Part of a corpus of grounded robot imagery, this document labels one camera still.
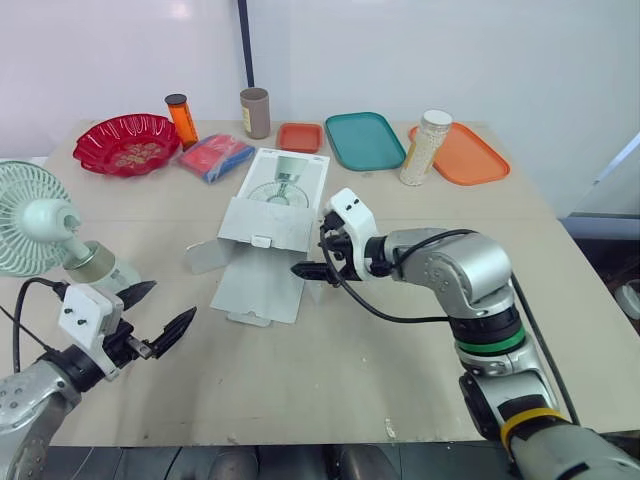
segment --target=green ring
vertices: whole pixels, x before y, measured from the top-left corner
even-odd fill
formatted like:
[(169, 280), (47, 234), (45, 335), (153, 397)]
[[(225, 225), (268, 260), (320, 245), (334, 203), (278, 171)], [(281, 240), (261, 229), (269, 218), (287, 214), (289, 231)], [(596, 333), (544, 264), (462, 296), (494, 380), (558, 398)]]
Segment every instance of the green ring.
[(520, 329), (516, 333), (500, 342), (485, 343), (481, 345), (477, 343), (466, 343), (456, 340), (456, 343), (462, 350), (466, 350), (470, 353), (494, 353), (506, 350), (513, 347), (514, 345), (517, 345), (522, 341), (524, 335), (524, 327), (520, 327)]

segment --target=box flap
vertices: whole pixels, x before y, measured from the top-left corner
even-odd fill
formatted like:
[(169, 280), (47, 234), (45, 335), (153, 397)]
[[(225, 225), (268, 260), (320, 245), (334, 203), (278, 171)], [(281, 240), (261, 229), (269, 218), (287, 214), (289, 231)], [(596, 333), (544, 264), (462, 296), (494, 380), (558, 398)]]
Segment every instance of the box flap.
[(250, 243), (258, 248), (307, 252), (314, 218), (315, 211), (311, 208), (233, 197), (218, 238)]
[(231, 319), (236, 321), (252, 314), (265, 319), (247, 322), (254, 325), (268, 325), (271, 320), (294, 323), (304, 280), (290, 268), (305, 258), (301, 252), (236, 244), (211, 307), (233, 313)]
[(194, 275), (210, 272), (229, 263), (236, 242), (224, 238), (214, 238), (208, 242), (187, 247), (184, 259)]

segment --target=green tray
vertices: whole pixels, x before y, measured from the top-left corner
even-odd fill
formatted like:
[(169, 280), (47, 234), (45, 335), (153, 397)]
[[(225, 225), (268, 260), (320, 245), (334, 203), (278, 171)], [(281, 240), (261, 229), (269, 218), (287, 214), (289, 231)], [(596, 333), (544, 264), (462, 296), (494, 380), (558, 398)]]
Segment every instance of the green tray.
[(378, 113), (334, 115), (324, 124), (333, 153), (349, 170), (386, 170), (404, 161), (404, 148)]

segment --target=open box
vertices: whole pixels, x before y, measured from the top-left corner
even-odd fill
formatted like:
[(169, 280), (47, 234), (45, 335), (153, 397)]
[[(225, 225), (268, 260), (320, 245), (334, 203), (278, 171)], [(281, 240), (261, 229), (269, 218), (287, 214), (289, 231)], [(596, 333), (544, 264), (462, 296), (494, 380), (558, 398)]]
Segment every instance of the open box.
[(194, 273), (226, 265), (211, 307), (252, 325), (293, 323), (329, 157), (261, 148), (215, 240), (187, 249)]

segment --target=table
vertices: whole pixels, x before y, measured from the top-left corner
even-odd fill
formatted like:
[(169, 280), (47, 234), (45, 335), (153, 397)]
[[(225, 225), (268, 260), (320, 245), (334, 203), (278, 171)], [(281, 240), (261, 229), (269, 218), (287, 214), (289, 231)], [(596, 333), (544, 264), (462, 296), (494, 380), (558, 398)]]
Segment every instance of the table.
[[(320, 304), (305, 289), (298, 321), (257, 328), (208, 307), (223, 270), (200, 276), (183, 264), (187, 246), (215, 237), (242, 165), (206, 185), (170, 166), (141, 178), (108, 178), (71, 157), (83, 122), (46, 166), (82, 213), (82, 239), (99, 239), (158, 286), (126, 317), (138, 338), (155, 338), (192, 305), (197, 316), (161, 360), (138, 360), (112, 383), (85, 395), (54, 437), (57, 445), (160, 446), (442, 441), (479, 438), (459, 392), (462, 373), (447, 325), (397, 325), (370, 316), (342, 290)], [(640, 428), (640, 342), (571, 238), (486, 125), (468, 125), (511, 163), (506, 179), (461, 187), (433, 172), (406, 187), (394, 171), (352, 172), (334, 159), (324, 198), (344, 186), (375, 213), (381, 232), (467, 227), (499, 241), (510, 255), (585, 425), (598, 431)], [(394, 128), (407, 146), (411, 124)], [(198, 122), (201, 136), (243, 137), (241, 122)], [(256, 146), (273, 146), (273, 135)], [(323, 147), (322, 154), (330, 155)], [(393, 192), (391, 196), (382, 192)], [(61, 270), (50, 272), (58, 279)], [(19, 279), (0, 280), (12, 305)], [(397, 315), (439, 315), (430, 292), (388, 279), (357, 285)], [(59, 303), (34, 287), (24, 320), (58, 348)], [(0, 323), (10, 373), (10, 329)], [(23, 339), (23, 365), (38, 354)]]

